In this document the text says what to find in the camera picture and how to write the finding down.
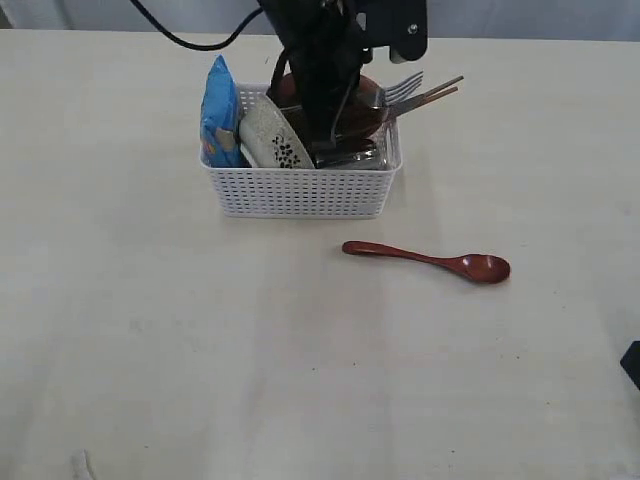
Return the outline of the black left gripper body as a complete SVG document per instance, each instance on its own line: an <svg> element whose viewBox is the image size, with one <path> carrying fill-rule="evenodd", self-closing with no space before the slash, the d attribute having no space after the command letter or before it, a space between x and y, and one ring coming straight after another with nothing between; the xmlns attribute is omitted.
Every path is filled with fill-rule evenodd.
<svg viewBox="0 0 640 480"><path fill-rule="evenodd" d="M268 96L278 92L289 68L296 94L309 115L339 115L355 88L366 45L356 20L358 1L261 1L283 51Z"/></svg>

